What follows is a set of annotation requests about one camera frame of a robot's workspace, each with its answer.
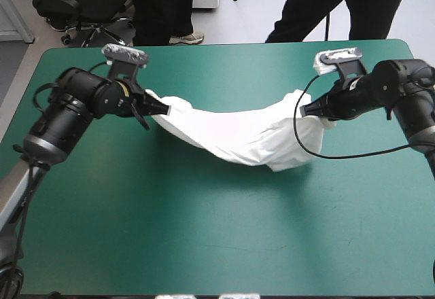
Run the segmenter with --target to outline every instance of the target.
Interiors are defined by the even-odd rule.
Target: table surface
[[[304,88],[318,51],[349,46],[361,48],[369,70],[412,57],[400,40],[142,48],[151,61],[139,81],[204,110],[258,109]],[[103,59],[97,48],[42,56],[0,144],[0,176],[39,116],[35,89]],[[310,93],[336,78],[321,77]],[[146,132],[134,119],[104,117],[52,168],[29,213],[23,293],[434,293],[434,180],[421,154],[319,159],[273,173],[224,162],[151,125]],[[323,153],[405,142],[380,109],[329,130]]]

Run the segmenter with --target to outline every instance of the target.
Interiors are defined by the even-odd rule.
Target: shoe
[[[194,45],[199,44],[204,41],[204,33],[203,32],[193,32],[192,34],[186,35],[186,36],[171,36],[169,40],[169,44],[188,44],[188,45]]]

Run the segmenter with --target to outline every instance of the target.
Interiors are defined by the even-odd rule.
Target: white fabric
[[[160,99],[154,92],[147,92]],[[269,107],[253,111],[215,113],[193,109],[191,104],[176,96],[160,99],[171,106],[168,116],[153,116],[164,129],[187,143],[204,148],[229,162],[261,165],[281,171],[303,165],[314,156],[297,143],[293,131],[294,107],[302,91],[296,90]],[[306,94],[300,105],[309,104]],[[311,151],[319,153],[325,128],[335,124],[314,116],[300,117],[299,138]]]

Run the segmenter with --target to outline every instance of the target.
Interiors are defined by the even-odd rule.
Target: black cable
[[[100,66],[102,66],[102,65],[105,65],[105,64],[106,64],[105,61],[103,61],[103,62],[101,62],[101,63],[97,63],[96,65],[94,65],[94,66],[92,66],[91,68],[89,68],[88,72],[91,73],[91,72],[94,71],[96,68],[98,68],[98,67],[100,67]]]
[[[296,106],[294,108],[294,118],[293,118],[294,135],[296,137],[296,140],[297,140],[299,146],[301,146],[301,148],[306,153],[311,154],[313,156],[317,156],[318,158],[325,158],[325,159],[328,159],[328,160],[347,160],[347,159],[351,159],[351,158],[365,158],[365,157],[368,157],[368,156],[376,156],[376,155],[383,155],[383,154],[393,153],[393,152],[397,152],[397,151],[404,150],[406,148],[410,148],[410,147],[414,147],[414,146],[430,146],[430,147],[435,147],[435,143],[414,143],[414,144],[408,144],[408,145],[398,146],[398,147],[391,148],[391,149],[386,149],[386,150],[383,150],[383,151],[364,153],[364,154],[356,154],[356,155],[346,155],[346,156],[327,156],[327,155],[321,155],[321,154],[317,154],[315,152],[312,152],[311,150],[309,150],[308,148],[306,148],[304,146],[304,144],[302,143],[302,141],[299,138],[298,131],[296,129],[296,113],[298,112],[298,106],[299,106],[300,101],[302,100],[302,97],[307,93],[307,91],[310,88],[311,84],[317,78],[319,78],[318,75],[316,75],[307,84],[307,87],[305,87],[305,89],[303,90],[303,92],[302,92],[301,96],[299,97],[298,101],[296,102]]]
[[[40,111],[43,115],[44,115],[44,110],[42,109],[41,105],[39,105],[38,103],[38,98],[37,95],[42,92],[43,90],[48,90],[49,88],[56,88],[59,87],[59,84],[57,83],[47,83],[44,84],[40,87],[38,87],[35,91],[35,93],[33,94],[33,106],[37,108],[38,111]]]

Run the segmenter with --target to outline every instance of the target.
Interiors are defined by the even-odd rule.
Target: person's leg
[[[287,0],[266,43],[300,42],[342,0]]]
[[[133,0],[136,35],[135,46],[169,44],[176,15],[176,0]]]
[[[172,35],[186,36],[193,33],[192,2],[193,0],[177,0],[177,13]]]
[[[177,0],[177,13],[172,30],[170,44],[199,44],[204,33],[194,31],[192,26],[192,0]]]
[[[401,0],[346,0],[351,13],[349,39],[385,39]]]

